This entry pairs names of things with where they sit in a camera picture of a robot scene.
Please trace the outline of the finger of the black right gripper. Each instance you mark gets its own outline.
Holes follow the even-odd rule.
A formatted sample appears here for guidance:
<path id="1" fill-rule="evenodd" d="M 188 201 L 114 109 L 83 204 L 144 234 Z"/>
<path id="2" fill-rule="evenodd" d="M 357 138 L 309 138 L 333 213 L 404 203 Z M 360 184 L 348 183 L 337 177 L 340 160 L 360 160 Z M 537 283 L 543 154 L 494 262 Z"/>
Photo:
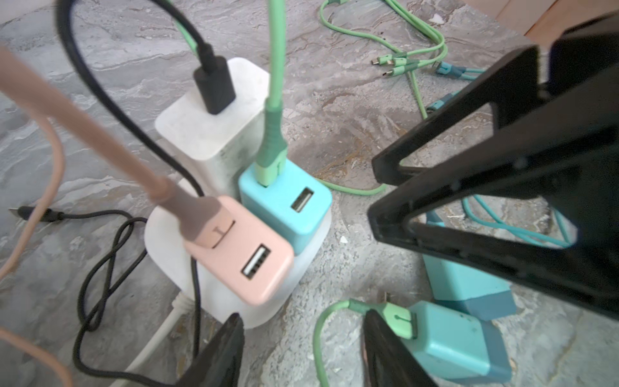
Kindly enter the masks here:
<path id="1" fill-rule="evenodd" d="M 487 196 L 542 198 L 564 238 L 473 211 Z M 618 125 L 514 124 L 370 206 L 375 238 L 618 316 Z"/>
<path id="2" fill-rule="evenodd" d="M 491 107 L 494 130 L 539 107 L 538 60 L 539 48 L 534 45 L 503 56 L 437 112 L 374 156 L 372 171 L 377 182 L 398 186 L 421 174 L 423 168 L 402 167 L 400 162 L 485 104 Z"/>

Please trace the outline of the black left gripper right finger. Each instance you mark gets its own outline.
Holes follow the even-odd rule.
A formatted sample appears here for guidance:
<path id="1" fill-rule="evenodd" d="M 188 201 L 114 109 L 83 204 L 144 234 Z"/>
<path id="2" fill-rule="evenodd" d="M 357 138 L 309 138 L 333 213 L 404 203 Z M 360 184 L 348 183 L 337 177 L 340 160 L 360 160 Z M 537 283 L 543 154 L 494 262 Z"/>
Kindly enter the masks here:
<path id="1" fill-rule="evenodd" d="M 376 311 L 365 315 L 363 331 L 369 386 L 437 386 Z"/>

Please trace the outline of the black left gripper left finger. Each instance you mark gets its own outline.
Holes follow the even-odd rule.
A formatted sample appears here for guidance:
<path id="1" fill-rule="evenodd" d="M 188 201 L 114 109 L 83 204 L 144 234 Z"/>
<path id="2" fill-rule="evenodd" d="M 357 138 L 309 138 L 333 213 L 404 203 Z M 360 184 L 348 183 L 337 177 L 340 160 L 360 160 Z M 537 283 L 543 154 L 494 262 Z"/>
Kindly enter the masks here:
<path id="1" fill-rule="evenodd" d="M 175 386 L 237 386 L 243 346 L 243 319 L 235 313 L 222 325 Z"/>

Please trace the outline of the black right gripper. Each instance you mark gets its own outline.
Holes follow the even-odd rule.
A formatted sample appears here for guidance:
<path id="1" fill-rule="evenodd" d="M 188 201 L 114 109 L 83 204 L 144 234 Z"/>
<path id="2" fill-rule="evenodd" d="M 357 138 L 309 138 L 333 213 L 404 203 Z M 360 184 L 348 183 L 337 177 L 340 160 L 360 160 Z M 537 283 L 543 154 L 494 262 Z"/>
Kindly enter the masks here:
<path id="1" fill-rule="evenodd" d="M 618 13 L 570 27 L 551 45 L 546 90 L 558 97 L 618 63 Z"/>

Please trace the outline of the teal charger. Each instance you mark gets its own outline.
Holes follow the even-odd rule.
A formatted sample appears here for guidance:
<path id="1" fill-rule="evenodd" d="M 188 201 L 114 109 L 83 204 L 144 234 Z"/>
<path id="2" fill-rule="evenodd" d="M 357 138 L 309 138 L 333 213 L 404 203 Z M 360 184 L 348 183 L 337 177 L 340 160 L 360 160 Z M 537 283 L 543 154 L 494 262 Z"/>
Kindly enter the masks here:
<path id="1" fill-rule="evenodd" d="M 491 322 L 424 301 L 381 303 L 378 311 L 428 374 L 462 385 L 511 381 L 504 340 Z"/>
<path id="2" fill-rule="evenodd" d="M 257 164 L 239 178 L 242 204 L 287 240 L 296 256 L 302 254 L 332 205 L 332 194 L 321 182 L 292 161 L 274 183 L 256 180 Z"/>

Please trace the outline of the pink charger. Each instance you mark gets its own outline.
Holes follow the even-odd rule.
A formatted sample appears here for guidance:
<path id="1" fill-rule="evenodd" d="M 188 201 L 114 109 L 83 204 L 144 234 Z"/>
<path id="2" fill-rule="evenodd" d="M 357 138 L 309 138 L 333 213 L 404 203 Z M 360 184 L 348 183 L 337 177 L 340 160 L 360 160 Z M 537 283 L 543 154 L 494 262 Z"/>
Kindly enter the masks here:
<path id="1" fill-rule="evenodd" d="M 293 267 L 291 244 L 235 199 L 218 197 L 232 219 L 216 243 L 184 242 L 186 251 L 242 301 L 259 306 L 272 298 Z"/>

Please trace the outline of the teal USB charger plug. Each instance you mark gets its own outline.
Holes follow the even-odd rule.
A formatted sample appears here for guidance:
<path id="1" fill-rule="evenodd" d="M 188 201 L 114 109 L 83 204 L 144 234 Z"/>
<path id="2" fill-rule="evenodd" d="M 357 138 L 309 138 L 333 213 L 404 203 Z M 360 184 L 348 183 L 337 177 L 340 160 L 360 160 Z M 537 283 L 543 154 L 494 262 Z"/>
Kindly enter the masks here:
<path id="1" fill-rule="evenodd" d="M 509 282 L 472 267 L 424 254 L 434 300 L 455 311 L 490 321 L 517 313 Z"/>

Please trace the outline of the white power strip cube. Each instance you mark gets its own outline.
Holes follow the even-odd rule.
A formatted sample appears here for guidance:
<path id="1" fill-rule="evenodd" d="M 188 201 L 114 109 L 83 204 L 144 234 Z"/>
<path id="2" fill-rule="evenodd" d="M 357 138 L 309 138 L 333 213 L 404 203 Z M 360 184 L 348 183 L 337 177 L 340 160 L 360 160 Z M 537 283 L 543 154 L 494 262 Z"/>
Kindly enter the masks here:
<path id="1" fill-rule="evenodd" d="M 196 260 L 201 306 L 219 322 L 234 313 L 247 329 L 267 322 L 327 236 L 330 190 L 294 170 L 269 187 L 246 172 L 240 199 L 200 197 L 185 179 L 166 183 L 167 194 L 154 198 L 144 234 L 152 260 L 189 296 L 190 261 Z"/>

